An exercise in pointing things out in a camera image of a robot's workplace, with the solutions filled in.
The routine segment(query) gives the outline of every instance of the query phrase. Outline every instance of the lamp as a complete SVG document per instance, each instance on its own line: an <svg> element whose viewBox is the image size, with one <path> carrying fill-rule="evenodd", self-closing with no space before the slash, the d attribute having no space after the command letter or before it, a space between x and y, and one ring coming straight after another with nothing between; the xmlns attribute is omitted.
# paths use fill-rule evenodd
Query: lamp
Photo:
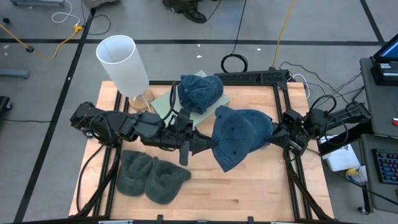
<svg viewBox="0 0 398 224"><path fill-rule="evenodd" d="M130 105L149 110L154 96L148 90L149 79L136 43L128 36L114 35L99 43L96 56L120 93L129 97Z"/></svg>

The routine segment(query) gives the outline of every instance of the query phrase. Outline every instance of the black floor tape line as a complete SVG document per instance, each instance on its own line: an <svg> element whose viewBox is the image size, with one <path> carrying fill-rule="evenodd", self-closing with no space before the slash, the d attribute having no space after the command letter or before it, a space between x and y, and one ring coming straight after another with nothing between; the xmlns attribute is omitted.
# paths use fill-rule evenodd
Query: black floor tape line
<svg viewBox="0 0 398 224"><path fill-rule="evenodd" d="M99 44L103 39L86 39L85 44ZM27 44L59 44L63 39L21 39ZM79 39L72 39L66 44L78 44ZM136 44L235 44L235 40L134 40ZM276 45L277 40L238 40L240 45ZM0 43L16 44L14 39L0 39ZM302 45L302 46L378 46L378 41L330 41L330 40L281 40L280 45Z"/></svg>
<svg viewBox="0 0 398 224"><path fill-rule="evenodd" d="M368 4L366 3L365 0L360 0L360 1L361 1L363 10L365 11L365 14L368 17L368 20L369 20L369 22L371 24L371 27L372 27L373 32L374 32L374 35L376 35L376 38L379 41L379 45L383 46L385 44L385 41L383 39L383 36L380 33L380 30L379 30L379 28L378 28L378 26L376 24L376 21L374 20L374 18L372 16L372 13L371 13L371 10L369 9Z"/></svg>
<svg viewBox="0 0 398 224"><path fill-rule="evenodd" d="M70 83L72 82L73 74L75 73L76 66L78 64L78 61L79 61L79 58L81 55L81 51L83 50L83 46L85 44L85 39L87 38L87 34L88 34L88 31L90 29L90 25L92 22L91 18L94 16L94 14L95 14L95 9L91 9L90 17L88 19L88 22L86 23L86 26L85 26L85 29L84 29L82 35L81 35L81 39L77 46L75 56L73 57L73 60L71 62L71 65L70 65L70 68L68 71L68 75L65 79L65 82L63 83L60 97L58 98L57 105L55 106L55 110L54 110L54 113L51 118L51 123L49 125L49 128L47 129L47 132L45 133L42 147L40 148L40 152L39 152L39 155L37 156L35 166L30 175L30 179L27 183L27 186L26 186L26 189L24 192L24 196L22 197L21 203L19 204L19 207L18 207L18 211L15 215L14 223L23 222L27 207L30 202L30 198L32 197L37 179L39 178L39 174L40 174L40 171L41 171L43 163L44 163L45 156L49 149L51 139L52 139L52 136L55 131L55 127L57 126L57 122L60 117L61 110L62 110L63 104L65 102L65 98L67 97L69 86L70 86Z"/></svg>

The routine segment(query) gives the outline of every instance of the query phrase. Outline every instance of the white cable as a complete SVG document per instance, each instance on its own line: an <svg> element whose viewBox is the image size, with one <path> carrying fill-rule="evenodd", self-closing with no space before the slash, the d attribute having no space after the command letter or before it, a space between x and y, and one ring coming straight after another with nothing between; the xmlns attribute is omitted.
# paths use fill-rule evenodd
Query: white cable
<svg viewBox="0 0 398 224"><path fill-rule="evenodd" d="M300 77L304 80L305 86L307 87L307 90L308 90L307 99L310 98L310 96L311 96L310 87L308 86L308 83L307 83L306 79L305 79L304 76L301 75L301 74L295 74L295 75L292 76L292 77L294 78L294 77L296 77L296 76L300 76Z"/></svg>
<svg viewBox="0 0 398 224"><path fill-rule="evenodd" d="M73 11L72 4L70 4L70 2L68 2L67 0L65 0L65 1L66 1L66 2L69 4L69 6L70 6L70 12L69 12L69 13L66 13L66 12L56 12L56 13L52 14L51 20L52 20L54 23L62 23L62 22L65 22L65 20L68 19L68 17L72 16L72 17L74 17L74 18L76 18L76 19L78 20L77 23L76 23L76 25L79 25L79 24L80 24L80 18L71 14L72 11ZM62 19L61 21L55 21L55 20L54 20L54 16L55 16L55 15L58 15L58 14L66 15L66 17L65 17L64 19Z"/></svg>

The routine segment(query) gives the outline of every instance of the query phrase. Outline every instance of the white cylindrical lampshade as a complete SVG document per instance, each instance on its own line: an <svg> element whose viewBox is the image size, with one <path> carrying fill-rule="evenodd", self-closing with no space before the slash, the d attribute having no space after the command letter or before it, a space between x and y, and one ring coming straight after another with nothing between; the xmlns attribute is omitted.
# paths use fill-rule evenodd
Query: white cylindrical lampshade
<svg viewBox="0 0 398 224"><path fill-rule="evenodd" d="M147 73L130 37L114 35L104 39L96 55L122 95L139 96L148 89Z"/></svg>

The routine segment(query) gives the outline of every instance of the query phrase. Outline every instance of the knit hat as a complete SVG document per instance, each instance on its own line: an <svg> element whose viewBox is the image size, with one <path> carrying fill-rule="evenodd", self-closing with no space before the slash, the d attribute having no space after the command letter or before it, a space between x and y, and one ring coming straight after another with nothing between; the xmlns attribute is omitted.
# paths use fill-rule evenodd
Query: knit hat
<svg viewBox="0 0 398 224"><path fill-rule="evenodd" d="M118 181L118 191L128 196L138 196L144 193L144 186L152 168L151 156L137 151L123 151Z"/></svg>
<svg viewBox="0 0 398 224"><path fill-rule="evenodd" d="M213 155L224 172L236 167L252 151L268 144L272 135L270 117L256 110L216 109L212 140Z"/></svg>
<svg viewBox="0 0 398 224"><path fill-rule="evenodd" d="M189 112L203 114L223 94L223 82L216 76L182 75L177 87L181 106Z"/></svg>
<svg viewBox="0 0 398 224"><path fill-rule="evenodd" d="M154 157L152 170L145 185L145 194L152 201L166 205L174 200L183 182L191 179L191 172L171 162Z"/></svg>

